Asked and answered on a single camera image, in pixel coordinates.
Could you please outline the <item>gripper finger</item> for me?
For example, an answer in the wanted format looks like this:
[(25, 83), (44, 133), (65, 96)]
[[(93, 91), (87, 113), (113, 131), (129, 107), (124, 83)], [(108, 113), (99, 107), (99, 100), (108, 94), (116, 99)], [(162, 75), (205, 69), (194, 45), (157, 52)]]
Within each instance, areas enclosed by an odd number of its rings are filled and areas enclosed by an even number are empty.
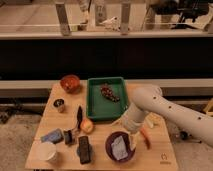
[(138, 134), (130, 134), (130, 149), (133, 151), (138, 143)]

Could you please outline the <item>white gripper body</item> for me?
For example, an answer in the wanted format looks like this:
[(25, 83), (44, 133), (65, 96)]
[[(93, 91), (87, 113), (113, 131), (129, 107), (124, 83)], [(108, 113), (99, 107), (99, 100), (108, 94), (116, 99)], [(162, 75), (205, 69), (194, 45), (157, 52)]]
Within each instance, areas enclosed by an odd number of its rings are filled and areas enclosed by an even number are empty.
[(142, 121), (134, 121), (131, 118), (122, 117), (121, 124), (129, 133), (136, 134), (142, 126)]

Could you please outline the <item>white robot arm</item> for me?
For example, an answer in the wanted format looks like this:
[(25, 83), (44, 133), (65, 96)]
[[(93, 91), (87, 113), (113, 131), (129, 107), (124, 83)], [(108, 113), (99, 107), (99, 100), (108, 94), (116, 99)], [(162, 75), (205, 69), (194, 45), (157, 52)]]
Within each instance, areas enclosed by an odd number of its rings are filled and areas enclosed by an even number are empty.
[(122, 126), (136, 134), (149, 113), (156, 113), (213, 147), (213, 117), (175, 104), (163, 97), (157, 85), (142, 85), (132, 92), (132, 101), (120, 117)]

